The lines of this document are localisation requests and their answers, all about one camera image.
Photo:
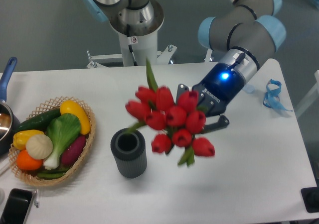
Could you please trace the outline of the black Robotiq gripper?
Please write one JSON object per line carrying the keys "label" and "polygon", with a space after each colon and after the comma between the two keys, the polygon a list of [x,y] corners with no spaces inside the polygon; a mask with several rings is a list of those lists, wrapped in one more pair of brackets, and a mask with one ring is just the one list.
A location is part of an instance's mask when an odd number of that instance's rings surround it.
{"label": "black Robotiq gripper", "polygon": [[[244,78],[238,71],[224,63],[217,63],[210,72],[196,85],[189,87],[178,84],[176,99],[191,90],[199,93],[198,105],[205,107],[206,116],[216,116],[225,112],[227,105],[245,85]],[[229,119],[220,115],[215,123],[206,124],[201,134],[224,129],[229,125]]]}

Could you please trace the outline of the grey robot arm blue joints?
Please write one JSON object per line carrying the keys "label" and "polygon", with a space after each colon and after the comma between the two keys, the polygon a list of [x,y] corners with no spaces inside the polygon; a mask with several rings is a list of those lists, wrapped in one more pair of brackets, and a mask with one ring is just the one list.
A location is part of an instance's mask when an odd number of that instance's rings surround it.
{"label": "grey robot arm blue joints", "polygon": [[[150,24],[154,17],[164,19],[156,0],[82,0],[88,11],[100,22]],[[223,17],[208,17],[197,32],[199,43],[211,50],[244,52],[258,66],[263,65],[285,40],[286,31],[275,15],[282,0],[231,0],[234,9]]]}

